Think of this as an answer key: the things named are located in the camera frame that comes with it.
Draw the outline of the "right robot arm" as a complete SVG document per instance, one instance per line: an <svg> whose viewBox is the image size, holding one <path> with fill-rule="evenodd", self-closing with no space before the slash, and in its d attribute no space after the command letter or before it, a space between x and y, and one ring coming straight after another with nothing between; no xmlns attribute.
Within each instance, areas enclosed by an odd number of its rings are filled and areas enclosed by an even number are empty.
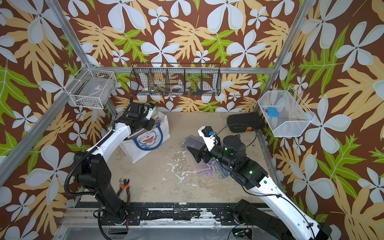
<svg viewBox="0 0 384 240"><path fill-rule="evenodd" d="M275 214L271 216L251 203L240 200L233 208L234 218L240 225L256 226L278 240L328 240L332 229L318 223L300 210L278 188L267 171L246 154L246 145L239 135L221 140L209 126L198 131L204 145L188 151L197 163L213 160L230 173L230 176L249 195L256 196Z"/></svg>

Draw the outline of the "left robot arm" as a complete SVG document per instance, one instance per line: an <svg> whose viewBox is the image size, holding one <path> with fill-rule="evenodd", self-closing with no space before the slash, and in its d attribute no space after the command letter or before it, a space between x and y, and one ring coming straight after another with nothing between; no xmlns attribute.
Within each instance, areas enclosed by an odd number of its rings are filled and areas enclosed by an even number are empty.
<svg viewBox="0 0 384 240"><path fill-rule="evenodd" d="M112 173L107 161L115 149L132 134L150 130L155 123L152 115L155 105L135 103L130 100L106 135L85 152L74 156L74 166L65 179L65 193L72 197L90 195L101 205L100 212L116 224L128 220L126 204L111 185Z"/></svg>

